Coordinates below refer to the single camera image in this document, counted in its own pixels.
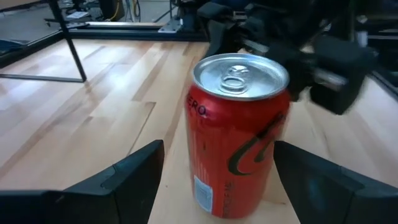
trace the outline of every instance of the table surface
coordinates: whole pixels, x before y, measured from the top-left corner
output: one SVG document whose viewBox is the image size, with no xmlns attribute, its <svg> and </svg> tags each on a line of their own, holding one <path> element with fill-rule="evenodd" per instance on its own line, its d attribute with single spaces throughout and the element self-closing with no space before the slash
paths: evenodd
<svg viewBox="0 0 398 224">
<path fill-rule="evenodd" d="M 0 79 L 0 189 L 65 189 L 155 139 L 165 163 L 149 223 L 298 223 L 272 170 L 257 211 L 221 220 L 191 195 L 183 99 L 206 43 L 74 40 L 86 84 Z M 0 73 L 78 77 L 64 41 Z M 335 116 L 292 103 L 283 140 L 398 187 L 398 104 L 371 79 Z"/>
</svg>

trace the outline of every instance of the black metal leg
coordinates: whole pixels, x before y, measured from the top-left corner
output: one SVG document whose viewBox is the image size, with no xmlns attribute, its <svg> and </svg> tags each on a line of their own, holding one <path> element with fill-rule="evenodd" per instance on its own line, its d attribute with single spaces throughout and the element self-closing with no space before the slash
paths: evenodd
<svg viewBox="0 0 398 224">
<path fill-rule="evenodd" d="M 63 39 L 63 35 L 60 31 L 50 34 L 43 39 L 33 41 L 27 45 L 24 45 L 21 49 L 6 55 L 0 55 L 0 68 L 4 68 L 12 63 L 15 63 L 35 52 L 38 52 L 49 45 L 52 45 Z M 0 74 L 0 78 L 13 78 L 19 80 L 39 80 L 39 81 L 53 81 L 53 82 L 74 82 L 83 83 L 82 78 L 63 78 L 63 77 L 49 77 L 40 75 L 16 75 L 16 74 Z"/>
<path fill-rule="evenodd" d="M 60 23 L 61 30 L 63 32 L 63 36 L 64 36 L 65 40 L 67 40 L 70 52 L 72 53 L 72 56 L 73 56 L 73 59 L 75 60 L 77 69 L 80 72 L 81 79 L 85 82 L 87 80 L 86 73 L 83 69 L 83 66 L 81 65 L 81 61 L 80 61 L 79 55 L 77 54 L 75 45 L 73 44 L 72 37 L 69 33 L 69 30 L 67 28 L 65 20 L 63 19 L 60 6 L 58 5 L 57 0 L 49 0 L 49 5 L 50 5 L 51 11 L 54 15 L 54 18 L 56 20 L 58 20 Z"/>
</svg>

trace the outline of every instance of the cable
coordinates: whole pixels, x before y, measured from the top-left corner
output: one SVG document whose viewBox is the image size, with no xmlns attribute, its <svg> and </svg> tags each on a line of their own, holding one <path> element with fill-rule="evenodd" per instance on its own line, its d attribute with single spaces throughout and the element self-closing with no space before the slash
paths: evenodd
<svg viewBox="0 0 398 224">
<path fill-rule="evenodd" d="M 172 0 L 169 0 L 170 19 L 173 18 Z"/>
<path fill-rule="evenodd" d="M 133 0 L 133 12 L 134 12 L 134 17 L 138 17 L 138 21 L 141 22 L 141 7 L 139 5 L 139 0 Z"/>
<path fill-rule="evenodd" d="M 110 18 L 109 20 L 112 21 L 118 14 L 119 12 L 119 6 L 120 6 L 120 0 L 118 0 L 118 6 L 116 6 L 116 10 L 114 12 L 114 15 L 112 16 L 112 18 Z"/>
<path fill-rule="evenodd" d="M 169 13 L 169 11 L 163 13 L 159 18 L 155 19 L 153 22 L 159 22 L 161 19 L 163 19 L 163 17 L 167 16 L 167 14 Z"/>
<path fill-rule="evenodd" d="M 138 22 L 141 22 L 141 7 L 139 5 L 139 0 L 137 0 L 137 5 L 138 5 L 138 11 L 139 11 Z"/>
<path fill-rule="evenodd" d="M 130 2 L 130 0 L 126 0 L 126 7 L 127 7 L 127 12 L 126 12 L 126 16 L 124 18 L 124 21 L 127 22 L 127 19 L 128 19 L 129 15 L 130 15 L 130 20 L 131 20 L 131 22 L 133 22 L 132 21 L 132 14 L 131 14 L 131 2 Z"/>
</svg>

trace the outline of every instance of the barcode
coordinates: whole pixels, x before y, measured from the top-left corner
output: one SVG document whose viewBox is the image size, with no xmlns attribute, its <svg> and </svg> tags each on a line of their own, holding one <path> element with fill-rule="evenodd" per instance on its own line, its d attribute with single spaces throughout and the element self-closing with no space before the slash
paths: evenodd
<svg viewBox="0 0 398 224">
<path fill-rule="evenodd" d="M 197 176 L 195 176 L 195 198 L 206 212 L 211 213 L 213 208 L 213 189 L 199 180 Z"/>
</svg>

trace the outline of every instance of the soda can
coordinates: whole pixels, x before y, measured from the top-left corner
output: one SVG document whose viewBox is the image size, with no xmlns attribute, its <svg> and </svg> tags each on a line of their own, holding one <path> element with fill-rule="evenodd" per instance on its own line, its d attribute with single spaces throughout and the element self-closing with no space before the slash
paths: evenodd
<svg viewBox="0 0 398 224">
<path fill-rule="evenodd" d="M 289 74 L 275 61 L 221 54 L 200 61 L 185 102 L 193 196 L 221 218 L 255 211 L 289 111 Z"/>
</svg>

